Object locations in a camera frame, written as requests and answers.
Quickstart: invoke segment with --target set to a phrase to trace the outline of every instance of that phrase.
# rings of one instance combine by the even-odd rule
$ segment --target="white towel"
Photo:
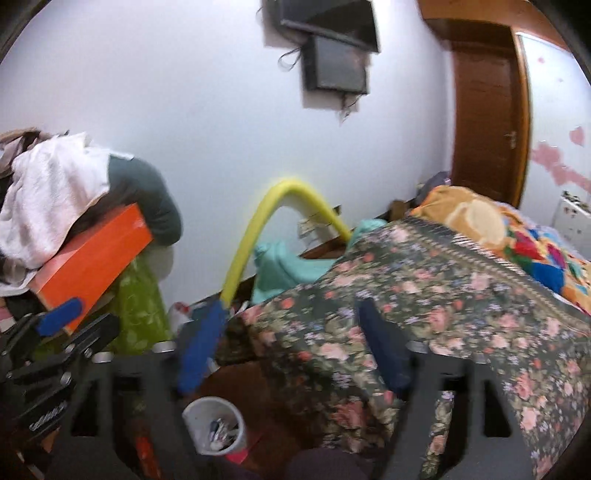
[[[0,210],[0,251],[29,270],[62,246],[70,227],[109,191],[109,151],[82,133],[54,137],[12,162]]]

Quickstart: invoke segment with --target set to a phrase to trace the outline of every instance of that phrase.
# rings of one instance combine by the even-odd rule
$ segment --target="colorful blanket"
[[[411,214],[466,235],[591,314],[591,263],[555,231],[536,225],[510,205],[464,187],[440,186]]]

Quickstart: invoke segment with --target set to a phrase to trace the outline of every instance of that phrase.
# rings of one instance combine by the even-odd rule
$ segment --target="orange box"
[[[66,326],[66,331],[72,333],[109,285],[151,241],[139,207],[119,207],[76,235],[41,267],[28,286],[47,310],[74,297],[81,299],[81,315]]]

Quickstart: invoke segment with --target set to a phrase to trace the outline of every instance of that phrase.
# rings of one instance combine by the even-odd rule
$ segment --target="door handle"
[[[505,134],[503,136],[511,139],[511,150],[513,150],[517,146],[517,132],[513,130],[510,134]]]

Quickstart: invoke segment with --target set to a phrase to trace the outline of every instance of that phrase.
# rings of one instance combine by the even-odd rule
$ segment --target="white cabinet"
[[[591,260],[591,213],[561,197],[552,226],[581,255]]]

